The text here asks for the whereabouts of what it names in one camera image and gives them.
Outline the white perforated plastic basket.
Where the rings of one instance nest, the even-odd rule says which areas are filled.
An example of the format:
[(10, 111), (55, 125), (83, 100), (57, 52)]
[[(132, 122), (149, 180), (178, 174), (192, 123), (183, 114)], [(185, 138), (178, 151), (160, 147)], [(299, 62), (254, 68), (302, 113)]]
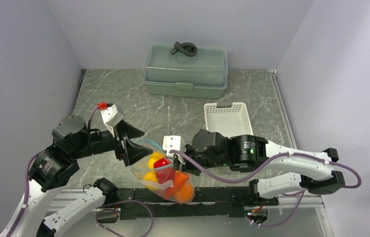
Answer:
[(205, 129), (225, 137), (253, 135), (247, 106), (244, 102), (204, 104)]

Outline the small yellow fruit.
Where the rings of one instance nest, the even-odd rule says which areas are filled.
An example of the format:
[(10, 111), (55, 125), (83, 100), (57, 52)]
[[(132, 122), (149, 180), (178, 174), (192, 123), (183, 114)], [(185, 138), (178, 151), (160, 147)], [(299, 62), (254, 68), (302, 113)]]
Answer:
[(150, 183), (150, 185), (145, 185), (149, 190), (156, 190), (157, 188), (153, 187), (155, 183), (158, 183), (157, 177), (154, 171), (149, 171), (143, 176), (143, 181), (145, 183)]

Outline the red orange carrot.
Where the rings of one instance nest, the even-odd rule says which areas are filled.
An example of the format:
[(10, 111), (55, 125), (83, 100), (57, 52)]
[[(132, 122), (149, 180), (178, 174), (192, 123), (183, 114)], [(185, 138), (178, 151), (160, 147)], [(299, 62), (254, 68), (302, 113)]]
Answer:
[(164, 194), (165, 199), (173, 198), (176, 193), (188, 182), (189, 175), (182, 171), (177, 171), (173, 178), (173, 187), (168, 188)]

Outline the clear zip top bag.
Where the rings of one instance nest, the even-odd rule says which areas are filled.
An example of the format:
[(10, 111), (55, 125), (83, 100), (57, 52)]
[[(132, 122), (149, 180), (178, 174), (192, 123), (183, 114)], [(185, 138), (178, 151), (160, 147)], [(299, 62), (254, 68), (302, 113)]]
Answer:
[(195, 188), (188, 173), (175, 170), (157, 143), (142, 139), (136, 144), (153, 152), (130, 167), (131, 172), (145, 188), (157, 196), (173, 202), (189, 203), (195, 196)]

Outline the red bell pepper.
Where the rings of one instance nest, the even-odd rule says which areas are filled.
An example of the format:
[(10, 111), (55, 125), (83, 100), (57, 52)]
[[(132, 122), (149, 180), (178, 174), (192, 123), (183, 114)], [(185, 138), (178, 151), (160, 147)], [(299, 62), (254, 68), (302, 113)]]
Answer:
[(173, 180), (175, 176), (175, 170), (171, 167), (171, 165), (171, 161), (166, 158), (162, 158), (154, 164), (154, 170), (159, 184)]

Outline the yellow lemon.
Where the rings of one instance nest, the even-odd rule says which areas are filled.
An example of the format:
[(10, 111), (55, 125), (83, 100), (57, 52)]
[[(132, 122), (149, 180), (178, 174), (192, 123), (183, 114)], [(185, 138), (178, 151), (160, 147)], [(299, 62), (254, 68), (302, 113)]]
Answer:
[(148, 162), (147, 162), (148, 168), (149, 168), (149, 169), (154, 169), (154, 164), (155, 164), (158, 160), (160, 160), (160, 159), (162, 159), (162, 158), (164, 158), (163, 153), (160, 153), (160, 152), (154, 152), (154, 153), (152, 153), (152, 154), (150, 155), (150, 157), (149, 157)]

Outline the orange tangerine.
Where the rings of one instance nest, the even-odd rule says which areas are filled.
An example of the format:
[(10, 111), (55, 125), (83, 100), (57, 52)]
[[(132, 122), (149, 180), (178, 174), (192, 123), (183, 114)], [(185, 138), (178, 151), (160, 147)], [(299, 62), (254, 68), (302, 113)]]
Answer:
[(194, 187), (190, 183), (185, 183), (174, 195), (177, 202), (191, 202), (194, 197)]

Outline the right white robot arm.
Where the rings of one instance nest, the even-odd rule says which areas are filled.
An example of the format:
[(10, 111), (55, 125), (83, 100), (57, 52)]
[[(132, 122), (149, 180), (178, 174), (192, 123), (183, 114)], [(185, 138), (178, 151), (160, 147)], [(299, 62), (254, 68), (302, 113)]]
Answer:
[(196, 176), (220, 166), (247, 173), (239, 180), (218, 180), (229, 184), (249, 181), (247, 198), (254, 205), (299, 191), (329, 195), (345, 186), (343, 173), (333, 167), (338, 161), (333, 148), (319, 153), (306, 152), (254, 135), (226, 137), (202, 129), (191, 144), (185, 143), (181, 136), (165, 136), (163, 149), (173, 159), (176, 170)]

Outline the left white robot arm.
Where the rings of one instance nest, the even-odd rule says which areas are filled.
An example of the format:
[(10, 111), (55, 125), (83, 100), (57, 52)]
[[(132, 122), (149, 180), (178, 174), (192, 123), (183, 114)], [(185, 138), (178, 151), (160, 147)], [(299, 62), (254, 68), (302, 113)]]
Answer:
[(1, 237), (54, 237), (87, 212), (111, 207), (118, 200), (118, 189), (108, 179), (94, 182), (83, 199), (72, 202), (46, 218), (49, 206), (79, 170), (78, 160), (113, 151), (125, 166), (150, 155), (152, 150), (133, 142), (144, 135), (123, 119), (108, 122), (108, 130), (88, 128), (84, 118), (63, 118), (52, 131), (52, 144), (34, 155), (26, 168), (25, 190)]

